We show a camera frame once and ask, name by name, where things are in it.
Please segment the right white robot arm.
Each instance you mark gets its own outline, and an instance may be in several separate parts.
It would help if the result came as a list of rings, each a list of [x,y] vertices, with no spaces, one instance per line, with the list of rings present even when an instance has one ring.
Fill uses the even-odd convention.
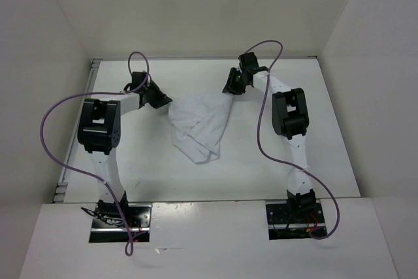
[[[301,222],[314,210],[316,196],[312,181],[306,174],[308,163],[305,143],[309,126],[306,97],[302,88],[292,88],[260,66],[253,52],[238,57],[239,66],[230,70],[224,93],[242,95],[246,87],[261,91],[268,88],[272,127],[285,144],[290,146],[292,167],[287,181],[286,214],[293,222]]]

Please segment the white skirt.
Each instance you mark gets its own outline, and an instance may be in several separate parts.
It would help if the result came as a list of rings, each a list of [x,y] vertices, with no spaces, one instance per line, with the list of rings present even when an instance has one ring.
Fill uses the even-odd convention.
[[[219,159],[232,103],[231,94],[220,92],[173,100],[169,105],[172,145],[197,165]]]

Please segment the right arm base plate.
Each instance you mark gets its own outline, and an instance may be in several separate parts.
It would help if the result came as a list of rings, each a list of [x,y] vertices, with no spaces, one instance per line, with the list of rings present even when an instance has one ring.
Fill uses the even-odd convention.
[[[269,202],[265,204],[268,236],[270,240],[304,239],[324,237],[327,227],[318,201],[311,213],[301,218],[292,218],[285,201]]]

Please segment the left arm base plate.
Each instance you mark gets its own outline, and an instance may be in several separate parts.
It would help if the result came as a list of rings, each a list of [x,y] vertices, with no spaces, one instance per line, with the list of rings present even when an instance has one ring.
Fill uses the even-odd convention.
[[[116,215],[98,216],[95,211],[83,208],[86,213],[93,217],[89,243],[115,243],[127,242],[128,234],[122,219]],[[127,209],[126,221],[133,237],[133,242],[150,241],[152,205],[131,203]]]

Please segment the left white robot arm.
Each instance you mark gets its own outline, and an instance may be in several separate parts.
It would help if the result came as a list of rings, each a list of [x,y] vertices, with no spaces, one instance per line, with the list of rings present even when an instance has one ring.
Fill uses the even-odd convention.
[[[131,82],[121,92],[84,100],[77,139],[88,153],[101,184],[95,215],[106,216],[118,227],[130,218],[116,159],[116,148],[121,140],[121,117],[147,104],[159,109],[171,102],[172,99],[145,72],[134,72]]]

